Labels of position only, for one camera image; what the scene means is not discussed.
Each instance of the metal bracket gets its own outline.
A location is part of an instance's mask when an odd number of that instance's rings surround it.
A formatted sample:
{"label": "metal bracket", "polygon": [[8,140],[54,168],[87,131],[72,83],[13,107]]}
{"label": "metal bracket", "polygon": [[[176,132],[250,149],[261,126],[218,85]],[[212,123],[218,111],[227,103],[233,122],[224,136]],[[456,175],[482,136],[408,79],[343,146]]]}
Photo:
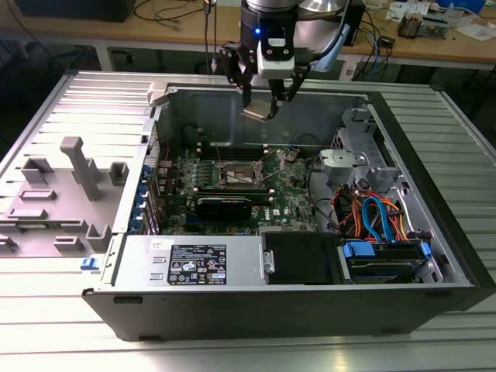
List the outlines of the metal bracket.
{"label": "metal bracket", "polygon": [[417,277],[421,278],[424,283],[442,283],[443,273],[439,269],[439,265],[436,262],[434,256],[431,256],[426,263],[424,263],[416,274]]}
{"label": "metal bracket", "polygon": [[273,274],[276,272],[276,267],[274,263],[274,252],[271,250],[263,252],[263,271],[266,274]]}

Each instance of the desk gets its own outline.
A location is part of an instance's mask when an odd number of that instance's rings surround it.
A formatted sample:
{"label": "desk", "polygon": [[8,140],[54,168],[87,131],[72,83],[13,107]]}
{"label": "desk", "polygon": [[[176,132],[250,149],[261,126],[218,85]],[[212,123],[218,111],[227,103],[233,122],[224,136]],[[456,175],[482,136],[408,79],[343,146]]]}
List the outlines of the desk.
{"label": "desk", "polygon": [[[164,6],[176,5],[172,0],[162,0]],[[168,13],[170,16],[201,7],[189,4],[182,9]],[[151,6],[146,4],[139,10],[140,14],[152,17]],[[230,40],[239,39],[238,7],[219,6],[217,44],[223,45]],[[190,50],[203,51],[204,15],[198,12],[181,19],[181,30],[175,31],[156,22],[145,21],[131,15],[124,23],[110,23],[89,20],[47,19],[21,16],[25,26],[42,42],[89,45],[96,49],[98,59],[104,71],[112,71],[113,63],[109,48],[143,48],[156,50]],[[376,14],[384,19],[385,10]],[[496,17],[496,10],[485,8],[482,16]],[[433,67],[471,68],[479,70],[491,69],[496,64],[496,38],[485,42],[476,41],[468,36],[450,30],[445,40],[418,38],[403,39],[397,36],[396,22],[374,23],[381,28],[385,36],[396,39],[391,64],[411,64]],[[213,29],[210,27],[208,41],[213,44]],[[30,40],[10,14],[6,0],[0,0],[0,35],[7,40]],[[339,55],[344,60],[341,73],[342,80],[349,80],[354,69],[362,59],[371,52],[365,35],[360,33],[354,46],[345,46]]]}

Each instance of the power supply label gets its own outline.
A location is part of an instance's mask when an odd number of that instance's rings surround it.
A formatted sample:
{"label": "power supply label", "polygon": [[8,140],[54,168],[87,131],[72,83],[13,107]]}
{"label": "power supply label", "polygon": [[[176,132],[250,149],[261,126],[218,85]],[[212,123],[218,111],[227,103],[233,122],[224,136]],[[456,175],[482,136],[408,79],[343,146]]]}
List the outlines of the power supply label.
{"label": "power supply label", "polygon": [[226,245],[176,245],[170,254],[170,285],[226,284]]}

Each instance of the aluminum extrusion table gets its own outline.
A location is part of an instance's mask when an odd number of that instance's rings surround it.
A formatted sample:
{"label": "aluminum extrusion table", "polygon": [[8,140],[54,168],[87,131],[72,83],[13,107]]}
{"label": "aluminum extrusion table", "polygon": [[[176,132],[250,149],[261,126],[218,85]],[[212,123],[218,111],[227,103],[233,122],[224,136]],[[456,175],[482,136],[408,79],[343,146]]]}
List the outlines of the aluminum extrusion table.
{"label": "aluminum extrusion table", "polygon": [[[150,116],[150,83],[171,75],[80,72],[64,76],[0,163],[0,212],[23,181],[29,155],[58,167],[60,139],[81,136],[97,165],[133,163]],[[197,76],[198,82],[208,77]],[[308,81],[307,88],[380,92],[493,278],[496,152],[451,99],[424,85]],[[2,370],[478,370],[496,367],[496,297],[441,315],[407,336],[127,343],[81,299],[96,277],[79,258],[0,259]]]}

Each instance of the side panel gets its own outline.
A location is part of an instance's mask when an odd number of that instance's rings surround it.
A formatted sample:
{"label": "side panel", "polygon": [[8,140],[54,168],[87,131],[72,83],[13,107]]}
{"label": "side panel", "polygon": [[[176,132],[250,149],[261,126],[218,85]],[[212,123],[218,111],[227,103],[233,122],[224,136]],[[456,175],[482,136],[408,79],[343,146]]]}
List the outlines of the side panel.
{"label": "side panel", "polygon": [[468,298],[456,308],[456,310],[467,310],[492,295],[496,291],[496,284],[382,95],[373,93],[370,96],[374,108],[381,118],[382,126],[384,126],[384,136],[398,149],[398,155],[408,170],[408,176],[413,180],[467,279],[478,287],[478,291],[474,292],[472,298]]}
{"label": "side panel", "polygon": [[83,299],[120,338],[252,339],[410,333],[470,289],[95,294]]}

